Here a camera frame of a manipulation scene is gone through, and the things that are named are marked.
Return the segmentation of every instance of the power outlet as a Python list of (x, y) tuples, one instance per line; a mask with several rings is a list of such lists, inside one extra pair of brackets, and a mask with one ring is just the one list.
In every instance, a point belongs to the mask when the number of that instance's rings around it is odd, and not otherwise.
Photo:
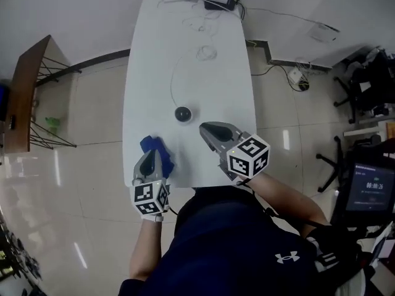
[(288, 78), (293, 84), (298, 84), (302, 78), (302, 73), (298, 68), (293, 68), (290, 72), (288, 72)]

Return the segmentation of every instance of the screen display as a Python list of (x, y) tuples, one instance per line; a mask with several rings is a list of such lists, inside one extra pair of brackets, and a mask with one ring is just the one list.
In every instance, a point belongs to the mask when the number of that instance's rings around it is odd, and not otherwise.
[(394, 186), (395, 171), (356, 163), (346, 210), (387, 210)]

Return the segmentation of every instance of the tiled floor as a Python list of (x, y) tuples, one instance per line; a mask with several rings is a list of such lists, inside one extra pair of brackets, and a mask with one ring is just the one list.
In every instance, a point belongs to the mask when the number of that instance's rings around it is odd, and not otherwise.
[[(261, 49), (249, 49), (251, 72), (264, 72)], [(140, 227), (123, 185), (122, 105), (127, 58), (84, 69), (38, 90), (36, 121), (62, 120), (60, 134), (78, 145), (55, 151), (33, 146), (0, 167), (0, 205), (9, 228), (41, 264), (42, 288), (52, 296), (116, 295)], [(330, 168), (315, 159), (335, 155), (333, 136), (350, 128), (347, 107), (333, 101), (343, 91), (333, 74), (311, 76), (307, 92), (294, 92), (274, 68), (252, 77), (258, 134), (272, 147), (267, 169), (313, 197), (329, 216), (333, 193), (317, 195)], [(178, 211), (193, 195), (177, 189)], [(166, 214), (162, 246), (170, 245), (175, 216)]]

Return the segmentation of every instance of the under armour logo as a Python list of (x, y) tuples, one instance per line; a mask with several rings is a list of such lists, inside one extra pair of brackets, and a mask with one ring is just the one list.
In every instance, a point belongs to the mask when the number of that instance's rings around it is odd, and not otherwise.
[(284, 264), (284, 260), (289, 260), (292, 259), (295, 261), (298, 261), (298, 259), (300, 259), (299, 256), (297, 256), (297, 251), (291, 251), (290, 252), (291, 255), (287, 255), (286, 257), (282, 257), (281, 254), (276, 254), (275, 256), (277, 257), (277, 262)]

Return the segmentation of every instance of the chair leg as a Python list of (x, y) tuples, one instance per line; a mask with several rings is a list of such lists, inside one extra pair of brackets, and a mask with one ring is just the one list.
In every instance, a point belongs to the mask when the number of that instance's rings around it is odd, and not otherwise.
[(340, 140), (339, 136), (335, 136), (333, 138), (333, 140), (335, 140), (335, 142), (336, 142), (336, 151), (337, 151), (338, 163), (339, 163), (339, 161), (343, 159), (343, 150), (341, 148), (341, 140)]
[(347, 93), (348, 97), (351, 97), (351, 92), (350, 92), (348, 85), (346, 85), (343, 81), (341, 81), (337, 76), (334, 77), (333, 80), (337, 81), (340, 84), (340, 86), (343, 88), (344, 92)]
[(347, 102), (349, 102), (350, 101), (350, 98), (349, 97), (347, 97), (347, 98), (345, 98), (343, 101), (341, 101), (341, 102), (334, 102), (333, 103), (333, 106), (334, 107), (339, 107), (340, 105), (343, 105), (344, 103), (347, 103)]
[(327, 164), (331, 165), (334, 169), (337, 169), (338, 167), (338, 164), (336, 162), (324, 157), (322, 154), (315, 155), (315, 158), (325, 161)]
[(353, 101), (350, 101), (351, 105), (351, 113), (352, 117), (348, 120), (350, 124), (354, 124), (356, 122), (356, 105)]
[(318, 188), (318, 192), (322, 193), (323, 191), (325, 191), (329, 185), (331, 185), (331, 183), (336, 179), (336, 177), (338, 176), (338, 172), (339, 170), (337, 168), (335, 168), (335, 170), (332, 172), (332, 175), (330, 176), (330, 178), (328, 179), (328, 181), (324, 184), (323, 187), (319, 187)]

